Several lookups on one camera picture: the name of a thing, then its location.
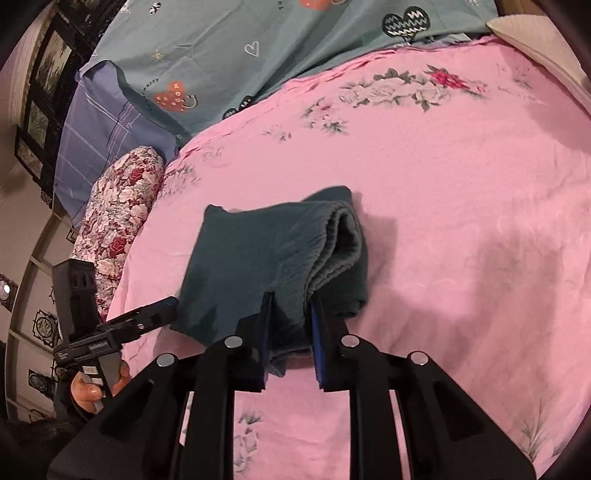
metal screw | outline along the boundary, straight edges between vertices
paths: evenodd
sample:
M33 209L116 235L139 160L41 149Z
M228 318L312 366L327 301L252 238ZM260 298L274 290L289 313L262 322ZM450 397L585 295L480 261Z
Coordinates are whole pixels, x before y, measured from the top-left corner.
M355 335L345 335L343 338L341 338L340 343L348 346L349 348L354 348L359 345L359 338Z
M171 353L163 353L156 359L159 367L170 367L174 363L174 355Z
M425 352L413 352L410 359L415 365L425 365L429 361L429 356Z
M239 336L232 335L224 340L224 344L228 348L238 348L242 345L242 339Z

teal blanket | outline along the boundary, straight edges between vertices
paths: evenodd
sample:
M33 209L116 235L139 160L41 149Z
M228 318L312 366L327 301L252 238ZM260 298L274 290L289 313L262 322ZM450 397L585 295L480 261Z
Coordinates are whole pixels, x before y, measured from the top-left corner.
M127 99L184 144L287 80L496 16L494 0L129 0L83 71L112 61Z

sleeve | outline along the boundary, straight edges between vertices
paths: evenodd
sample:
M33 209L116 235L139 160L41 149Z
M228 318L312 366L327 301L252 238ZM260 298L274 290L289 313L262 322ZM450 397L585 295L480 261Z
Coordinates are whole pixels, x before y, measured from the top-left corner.
M94 415L82 410L72 398L70 384L74 380L76 373L76 370L71 369L61 376L53 397L53 407L58 420L68 421L77 430L81 430L84 425L94 418Z

floral pillow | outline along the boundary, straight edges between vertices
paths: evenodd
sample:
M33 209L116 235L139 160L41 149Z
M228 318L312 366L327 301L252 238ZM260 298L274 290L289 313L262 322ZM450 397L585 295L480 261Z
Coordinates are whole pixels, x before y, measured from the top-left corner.
M162 158L138 147L111 165L92 187L72 258L95 264L96 304L106 320L125 258L164 178Z

white pillow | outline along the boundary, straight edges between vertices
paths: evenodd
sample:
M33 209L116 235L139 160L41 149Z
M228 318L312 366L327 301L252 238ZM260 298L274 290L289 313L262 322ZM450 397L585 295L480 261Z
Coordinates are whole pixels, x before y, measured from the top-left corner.
M487 24L498 37L546 67L591 115L591 84L587 74L548 17L509 15Z

